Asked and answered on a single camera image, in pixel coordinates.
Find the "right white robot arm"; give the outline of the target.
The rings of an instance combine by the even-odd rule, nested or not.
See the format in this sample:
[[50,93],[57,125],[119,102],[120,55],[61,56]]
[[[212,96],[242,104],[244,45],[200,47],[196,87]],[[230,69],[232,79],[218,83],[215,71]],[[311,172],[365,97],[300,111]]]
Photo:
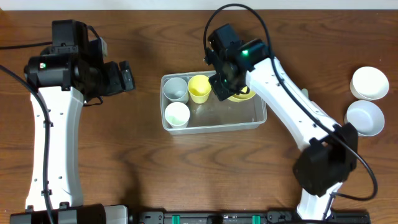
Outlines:
[[254,91],[282,121],[301,155],[293,166],[302,187],[297,214],[302,220],[326,220],[334,197],[355,170],[358,133],[340,126],[304,96],[262,40],[207,41],[206,62],[216,73],[210,85],[220,101]]

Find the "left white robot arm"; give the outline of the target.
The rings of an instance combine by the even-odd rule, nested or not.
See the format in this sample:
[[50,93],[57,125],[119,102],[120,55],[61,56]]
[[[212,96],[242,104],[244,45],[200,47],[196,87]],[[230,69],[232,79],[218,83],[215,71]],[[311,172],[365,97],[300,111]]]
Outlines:
[[78,130],[85,103],[133,90],[127,61],[103,61],[102,53],[32,57],[23,84],[34,110],[34,165],[25,211],[11,223],[129,223],[125,205],[84,205],[78,172]]

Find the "grey plastic cup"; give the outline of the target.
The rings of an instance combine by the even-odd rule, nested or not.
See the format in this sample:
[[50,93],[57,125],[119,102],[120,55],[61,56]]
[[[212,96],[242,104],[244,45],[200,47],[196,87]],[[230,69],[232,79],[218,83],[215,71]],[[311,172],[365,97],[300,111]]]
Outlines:
[[182,78],[171,78],[164,85],[164,95],[171,102],[186,104],[189,100],[187,82]]

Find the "clear plastic container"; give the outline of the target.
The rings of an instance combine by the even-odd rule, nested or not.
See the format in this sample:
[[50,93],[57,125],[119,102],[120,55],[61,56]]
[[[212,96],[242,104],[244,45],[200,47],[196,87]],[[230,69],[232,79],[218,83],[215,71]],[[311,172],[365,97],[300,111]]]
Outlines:
[[258,95],[242,102],[219,101],[213,92],[203,104],[187,102],[190,119],[186,128],[173,128],[166,120],[164,111],[171,103],[160,93],[160,108],[163,128],[171,135],[201,134],[222,131],[256,129],[266,122],[266,103]]

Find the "yellow plastic cup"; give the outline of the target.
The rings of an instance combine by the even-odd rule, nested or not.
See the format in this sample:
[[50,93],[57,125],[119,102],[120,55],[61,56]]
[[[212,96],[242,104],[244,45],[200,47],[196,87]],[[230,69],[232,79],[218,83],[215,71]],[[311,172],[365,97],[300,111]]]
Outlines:
[[195,75],[192,77],[188,82],[188,92],[195,103],[203,104],[211,92],[209,77],[205,75]]

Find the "white plastic cup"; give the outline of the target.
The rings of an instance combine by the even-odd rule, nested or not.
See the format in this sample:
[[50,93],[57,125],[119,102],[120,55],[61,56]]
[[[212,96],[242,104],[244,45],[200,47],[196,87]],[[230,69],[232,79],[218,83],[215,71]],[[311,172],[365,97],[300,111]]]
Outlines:
[[165,109],[165,119],[173,128],[186,128],[190,119],[190,110],[184,103],[173,102]]

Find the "yellow plastic bowl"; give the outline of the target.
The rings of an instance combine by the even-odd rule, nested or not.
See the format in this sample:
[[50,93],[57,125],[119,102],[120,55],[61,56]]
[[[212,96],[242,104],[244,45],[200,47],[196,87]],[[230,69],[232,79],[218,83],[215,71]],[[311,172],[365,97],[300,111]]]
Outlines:
[[242,89],[243,94],[235,94],[235,95],[232,95],[232,96],[230,96],[230,97],[228,98],[228,100],[229,100],[229,101],[232,101],[232,102],[239,103],[239,102],[242,102],[242,101],[250,100],[251,98],[253,98],[253,97],[256,95],[256,93],[255,93],[253,90],[250,90],[250,91],[246,94],[247,91],[248,91],[248,88],[245,86],[245,87]]

